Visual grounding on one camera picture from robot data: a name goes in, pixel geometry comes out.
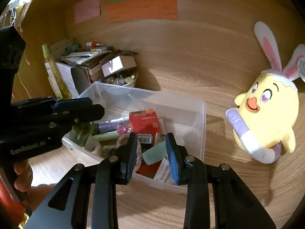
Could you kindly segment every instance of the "red sleeve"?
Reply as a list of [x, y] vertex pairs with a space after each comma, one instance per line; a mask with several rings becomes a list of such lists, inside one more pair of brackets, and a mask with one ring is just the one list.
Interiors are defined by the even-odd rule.
[[25, 208], [18, 202], [14, 202], [0, 179], [0, 203], [11, 219], [19, 225], [23, 219]]

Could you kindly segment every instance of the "embroidered eye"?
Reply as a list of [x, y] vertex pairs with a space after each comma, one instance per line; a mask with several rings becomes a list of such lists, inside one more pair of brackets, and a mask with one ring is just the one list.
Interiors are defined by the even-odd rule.
[[272, 97], [272, 91], [270, 89], [266, 89], [262, 96], [260, 97], [260, 102], [261, 103], [266, 103], [267, 101], [269, 101]]
[[254, 92], [256, 91], [257, 87], [258, 87], [258, 83], [255, 83], [253, 88], [252, 88], [252, 90], [251, 90], [251, 95], [254, 94]]

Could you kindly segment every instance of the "yellow bottle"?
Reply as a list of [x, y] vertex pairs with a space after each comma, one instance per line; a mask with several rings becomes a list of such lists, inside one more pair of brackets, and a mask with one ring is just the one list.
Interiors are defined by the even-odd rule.
[[51, 82], [51, 86], [57, 98], [63, 98], [64, 100], [71, 99], [71, 94], [65, 82], [63, 81], [63, 77], [58, 69], [58, 66], [53, 59], [53, 56], [50, 54], [49, 47], [47, 44], [42, 45], [43, 56], [45, 58], [45, 66], [47, 72], [49, 74], [49, 80], [52, 79], [52, 75], [55, 78], [56, 84]]

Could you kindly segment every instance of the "yellow chick plush toy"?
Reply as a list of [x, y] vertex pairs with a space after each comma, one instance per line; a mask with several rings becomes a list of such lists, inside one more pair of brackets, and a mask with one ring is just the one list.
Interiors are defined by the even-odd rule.
[[254, 159], [269, 164], [278, 159], [282, 145], [289, 153], [295, 149], [292, 127], [298, 116], [299, 98], [292, 81], [300, 77], [297, 65], [305, 57], [305, 45], [298, 45], [282, 70], [271, 29], [257, 22], [254, 32], [272, 69], [262, 71], [250, 90], [235, 98], [239, 108], [227, 110], [226, 117], [238, 146]]

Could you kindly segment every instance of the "orange beak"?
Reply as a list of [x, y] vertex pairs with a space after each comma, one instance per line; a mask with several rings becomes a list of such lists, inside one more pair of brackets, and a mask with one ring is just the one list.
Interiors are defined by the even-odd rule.
[[251, 113], [257, 113], [260, 110], [260, 107], [257, 104], [256, 97], [248, 98], [246, 100], [246, 108]]

